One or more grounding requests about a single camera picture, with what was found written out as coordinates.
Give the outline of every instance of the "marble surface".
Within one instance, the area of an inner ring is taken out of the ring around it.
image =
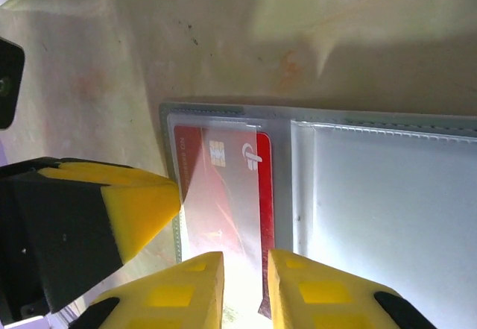
[[[476,1],[10,0],[0,36],[26,67],[0,140],[10,163],[84,157],[164,175],[164,98],[477,115]],[[173,262],[168,228],[104,287]]]

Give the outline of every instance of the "table surface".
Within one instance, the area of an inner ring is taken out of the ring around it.
[[[165,165],[159,103],[260,97],[310,107],[477,115],[476,0],[10,0],[26,66],[8,162]],[[102,288],[174,262],[163,231]]]

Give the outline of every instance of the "black object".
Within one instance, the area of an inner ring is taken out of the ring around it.
[[[99,329],[118,304],[119,298],[116,297],[93,304],[69,325],[69,329]]]
[[[376,292],[374,298],[400,329],[436,329],[404,298],[387,292]]]
[[[103,184],[46,178],[50,157],[0,168],[0,321],[57,312],[121,268]]]
[[[24,66],[23,49],[0,38],[0,129],[8,128],[15,117]]]

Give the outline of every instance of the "red card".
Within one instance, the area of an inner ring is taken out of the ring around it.
[[[270,138],[255,131],[182,125],[174,128],[174,137],[191,256],[223,251],[226,268],[227,263],[244,273],[253,268],[262,277],[260,313],[270,317],[266,285],[268,250],[274,247]]]

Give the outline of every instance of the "card chip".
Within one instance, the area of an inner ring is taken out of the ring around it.
[[[210,161],[212,165],[225,167],[225,147],[220,141],[209,141]]]

